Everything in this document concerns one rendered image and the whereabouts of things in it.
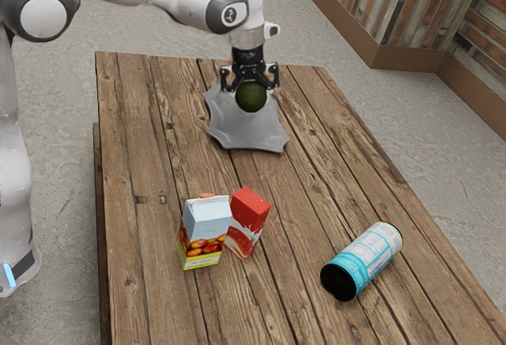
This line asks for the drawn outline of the grey wavy-edged plate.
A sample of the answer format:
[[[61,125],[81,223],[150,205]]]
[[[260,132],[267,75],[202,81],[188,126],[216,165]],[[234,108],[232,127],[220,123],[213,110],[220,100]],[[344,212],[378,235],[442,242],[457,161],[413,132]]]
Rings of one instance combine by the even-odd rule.
[[[224,92],[218,84],[203,93],[210,110],[207,129],[223,148],[266,150],[281,153],[289,136],[278,118],[278,102],[268,92],[265,105],[257,112],[245,112],[235,95]]]

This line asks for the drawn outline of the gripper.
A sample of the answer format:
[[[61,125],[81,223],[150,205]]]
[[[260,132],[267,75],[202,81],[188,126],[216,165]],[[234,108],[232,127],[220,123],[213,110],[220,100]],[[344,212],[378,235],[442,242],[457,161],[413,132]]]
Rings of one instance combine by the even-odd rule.
[[[280,85],[278,63],[265,63],[262,45],[252,49],[232,47],[232,65],[220,67],[221,91],[234,93],[240,83],[240,76],[252,76],[254,70],[257,71],[257,82],[265,89],[273,90]],[[233,80],[228,83],[230,74]]]

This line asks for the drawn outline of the dark green avocado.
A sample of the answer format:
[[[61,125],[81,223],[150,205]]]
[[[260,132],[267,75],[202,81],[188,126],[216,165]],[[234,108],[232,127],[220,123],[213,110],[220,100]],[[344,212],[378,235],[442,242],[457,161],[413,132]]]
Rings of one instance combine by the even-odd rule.
[[[242,82],[236,89],[235,100],[245,112],[258,112],[267,101],[266,88],[258,82]]]

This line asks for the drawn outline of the pale blue fruit juice carton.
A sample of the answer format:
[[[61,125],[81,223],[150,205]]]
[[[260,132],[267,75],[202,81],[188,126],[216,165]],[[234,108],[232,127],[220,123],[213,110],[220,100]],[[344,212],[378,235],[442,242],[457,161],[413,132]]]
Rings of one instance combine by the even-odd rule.
[[[176,238],[182,269],[218,264],[231,220],[227,195],[204,193],[187,199]]]

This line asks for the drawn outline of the teal and white can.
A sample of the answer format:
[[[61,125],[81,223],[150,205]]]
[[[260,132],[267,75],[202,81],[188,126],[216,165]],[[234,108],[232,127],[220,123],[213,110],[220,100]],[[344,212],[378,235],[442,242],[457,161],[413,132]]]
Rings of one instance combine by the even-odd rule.
[[[353,300],[400,252],[403,239],[389,222],[376,222],[320,270],[323,288],[339,301]]]

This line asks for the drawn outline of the red and white carton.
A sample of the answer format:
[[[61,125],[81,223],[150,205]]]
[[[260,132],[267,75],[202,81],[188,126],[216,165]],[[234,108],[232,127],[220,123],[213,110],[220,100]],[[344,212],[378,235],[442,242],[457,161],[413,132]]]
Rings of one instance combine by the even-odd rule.
[[[232,221],[225,247],[242,260],[256,249],[271,204],[248,187],[235,192],[230,203]]]

